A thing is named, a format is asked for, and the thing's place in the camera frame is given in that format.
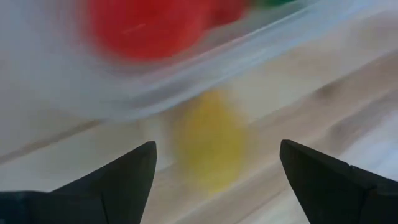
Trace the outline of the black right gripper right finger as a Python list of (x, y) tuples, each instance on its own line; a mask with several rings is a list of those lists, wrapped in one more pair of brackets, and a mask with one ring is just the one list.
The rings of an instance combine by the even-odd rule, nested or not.
[(285, 139), (280, 160), (311, 224), (397, 223), (397, 182)]

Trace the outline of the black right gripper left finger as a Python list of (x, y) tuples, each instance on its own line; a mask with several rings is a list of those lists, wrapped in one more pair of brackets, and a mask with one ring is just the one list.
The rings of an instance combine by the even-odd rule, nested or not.
[(1, 223), (140, 223), (156, 162), (149, 141), (51, 192), (1, 192)]

